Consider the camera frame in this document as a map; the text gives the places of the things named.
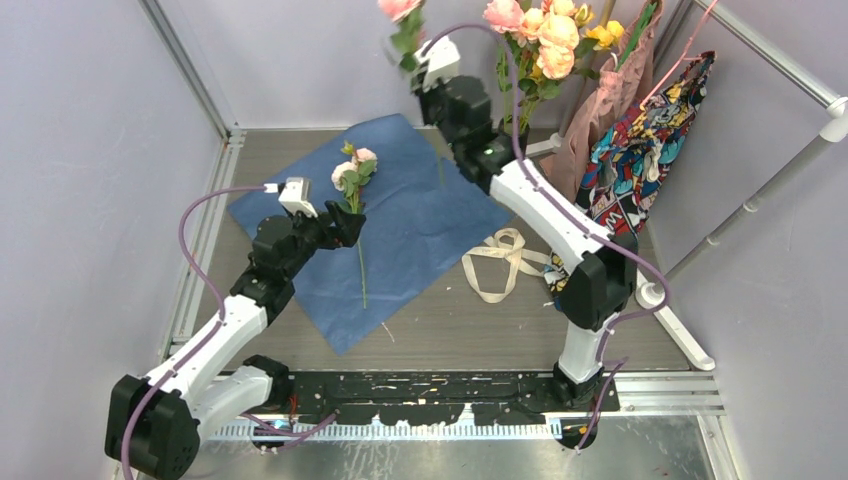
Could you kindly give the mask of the cream ribbon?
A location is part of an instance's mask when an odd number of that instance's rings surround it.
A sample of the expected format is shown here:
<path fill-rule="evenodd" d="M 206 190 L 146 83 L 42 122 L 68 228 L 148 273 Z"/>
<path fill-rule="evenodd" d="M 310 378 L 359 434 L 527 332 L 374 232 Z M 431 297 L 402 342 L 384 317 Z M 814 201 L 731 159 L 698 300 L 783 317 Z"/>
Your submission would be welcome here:
<path fill-rule="evenodd" d="M 541 278 L 548 256 L 529 249 L 516 228 L 503 228 L 461 258 L 468 286 L 487 304 L 498 304 L 516 288 L 520 275 Z"/>

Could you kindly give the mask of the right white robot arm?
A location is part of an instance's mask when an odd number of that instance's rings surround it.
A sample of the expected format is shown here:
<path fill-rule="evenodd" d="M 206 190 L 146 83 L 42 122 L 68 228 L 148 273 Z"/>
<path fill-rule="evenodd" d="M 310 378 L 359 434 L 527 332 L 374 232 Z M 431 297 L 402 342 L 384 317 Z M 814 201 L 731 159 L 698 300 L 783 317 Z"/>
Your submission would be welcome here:
<path fill-rule="evenodd" d="M 493 126 L 491 101 L 480 79 L 431 73 L 420 66 L 412 90 L 424 122 L 442 134 L 462 175 L 514 212 L 559 255 L 567 280 L 554 300 L 568 328 L 552 387 L 562 407 L 582 409 L 602 376 L 604 331 L 636 287 L 635 237 L 614 234 L 587 218 L 532 162 L 518 159 L 521 147 Z"/>

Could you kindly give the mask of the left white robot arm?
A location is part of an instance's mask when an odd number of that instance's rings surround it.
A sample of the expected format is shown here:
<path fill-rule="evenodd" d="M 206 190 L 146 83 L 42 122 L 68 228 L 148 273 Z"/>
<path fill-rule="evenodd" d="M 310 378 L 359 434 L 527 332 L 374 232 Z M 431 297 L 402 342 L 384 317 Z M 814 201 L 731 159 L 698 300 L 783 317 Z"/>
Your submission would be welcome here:
<path fill-rule="evenodd" d="M 228 379 L 215 378 L 280 315 L 294 296 L 295 276 L 317 251 L 356 245 L 365 215 L 334 201 L 325 206 L 322 212 L 291 207 L 263 219 L 249 264 L 217 314 L 162 364 L 113 386 L 104 450 L 125 478 L 179 479 L 200 446 L 236 416 L 259 406 L 269 413 L 288 406 L 289 370 L 268 357 L 254 355 Z"/>

